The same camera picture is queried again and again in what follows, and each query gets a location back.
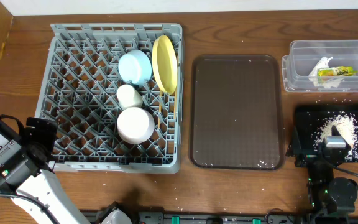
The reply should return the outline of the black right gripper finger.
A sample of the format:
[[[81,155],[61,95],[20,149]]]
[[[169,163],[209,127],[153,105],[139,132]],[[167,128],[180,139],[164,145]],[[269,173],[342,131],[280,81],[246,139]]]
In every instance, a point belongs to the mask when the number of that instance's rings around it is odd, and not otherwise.
[[[346,143],[346,140],[341,136],[336,126],[331,128],[331,141],[333,143]]]
[[[288,156],[297,156],[301,153],[300,138],[296,126],[293,129],[291,141],[287,149]]]

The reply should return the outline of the yellow pandan cake wrapper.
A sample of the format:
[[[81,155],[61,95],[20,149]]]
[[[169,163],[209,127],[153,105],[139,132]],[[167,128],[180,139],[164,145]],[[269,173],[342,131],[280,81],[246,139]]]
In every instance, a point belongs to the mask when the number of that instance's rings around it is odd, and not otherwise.
[[[318,70],[319,77],[353,76],[357,73],[352,67],[331,67]]]

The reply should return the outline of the white tissue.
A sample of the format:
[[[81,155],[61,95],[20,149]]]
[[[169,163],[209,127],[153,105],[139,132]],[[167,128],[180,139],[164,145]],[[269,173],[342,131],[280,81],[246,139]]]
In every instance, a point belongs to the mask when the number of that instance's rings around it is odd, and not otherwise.
[[[313,82],[315,87],[322,87],[325,89],[337,88],[342,82],[341,78],[321,78],[318,75],[320,69],[329,68],[329,62],[332,59],[333,57],[322,57],[309,73],[308,79]]]

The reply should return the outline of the pink bowl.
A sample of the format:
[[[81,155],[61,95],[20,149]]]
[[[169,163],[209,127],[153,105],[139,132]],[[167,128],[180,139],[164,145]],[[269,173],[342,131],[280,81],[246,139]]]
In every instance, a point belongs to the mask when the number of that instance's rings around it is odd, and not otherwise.
[[[152,115],[138,107],[124,110],[117,119],[118,134],[129,144],[140,144],[153,134],[155,122]]]

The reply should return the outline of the white plastic cup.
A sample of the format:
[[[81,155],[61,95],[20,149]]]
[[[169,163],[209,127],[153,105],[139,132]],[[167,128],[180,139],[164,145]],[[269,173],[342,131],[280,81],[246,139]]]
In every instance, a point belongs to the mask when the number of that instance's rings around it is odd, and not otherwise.
[[[140,108],[143,105],[141,95],[135,90],[132,85],[122,85],[117,89],[117,99],[119,105],[123,110],[131,107]]]

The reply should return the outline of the wooden chopstick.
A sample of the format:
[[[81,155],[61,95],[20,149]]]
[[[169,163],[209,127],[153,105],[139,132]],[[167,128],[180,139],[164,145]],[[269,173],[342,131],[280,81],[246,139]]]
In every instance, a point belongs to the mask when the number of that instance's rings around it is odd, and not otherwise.
[[[176,103],[177,103],[177,90],[178,90],[178,81],[179,81],[179,78],[177,78],[177,86],[176,86],[176,89],[175,89],[175,95],[174,95],[174,109],[173,109],[173,119],[176,120]]]
[[[159,93],[159,96],[158,96],[158,125],[157,127],[160,129],[160,124],[161,124],[161,119],[160,119],[160,115],[161,115],[161,112],[162,112],[162,104],[161,103],[161,100],[162,100],[162,94],[163,92],[160,90],[160,93]]]

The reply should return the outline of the light blue bowl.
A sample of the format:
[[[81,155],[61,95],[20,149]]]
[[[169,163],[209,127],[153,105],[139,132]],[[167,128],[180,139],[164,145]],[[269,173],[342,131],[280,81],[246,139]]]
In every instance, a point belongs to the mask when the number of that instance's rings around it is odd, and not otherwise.
[[[143,85],[152,76],[152,66],[148,56],[141,50],[131,50],[124,54],[118,63],[120,77],[133,85]]]

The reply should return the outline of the yellow plate with crumbs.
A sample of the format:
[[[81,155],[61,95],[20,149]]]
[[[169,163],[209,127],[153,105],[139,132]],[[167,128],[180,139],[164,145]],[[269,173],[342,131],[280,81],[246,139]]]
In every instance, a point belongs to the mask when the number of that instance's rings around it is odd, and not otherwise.
[[[171,40],[166,35],[156,39],[152,48],[152,70],[158,87],[173,94],[177,87],[177,57]]]

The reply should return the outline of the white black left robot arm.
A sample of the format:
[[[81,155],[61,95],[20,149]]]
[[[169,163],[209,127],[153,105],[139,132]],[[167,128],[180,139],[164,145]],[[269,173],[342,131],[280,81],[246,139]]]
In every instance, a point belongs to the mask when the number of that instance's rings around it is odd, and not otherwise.
[[[57,123],[27,118],[13,130],[0,115],[0,197],[11,199],[37,223],[88,223],[68,198],[49,162]]]

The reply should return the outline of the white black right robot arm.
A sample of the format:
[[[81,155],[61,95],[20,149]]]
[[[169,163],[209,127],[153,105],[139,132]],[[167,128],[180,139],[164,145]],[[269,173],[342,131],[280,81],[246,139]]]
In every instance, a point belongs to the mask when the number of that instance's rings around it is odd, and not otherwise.
[[[344,163],[350,145],[335,126],[318,148],[308,152],[301,146],[295,129],[286,155],[295,158],[295,167],[308,169],[308,198],[313,211],[296,223],[350,223],[349,214],[355,211],[358,184],[352,179],[335,177],[333,170]]]

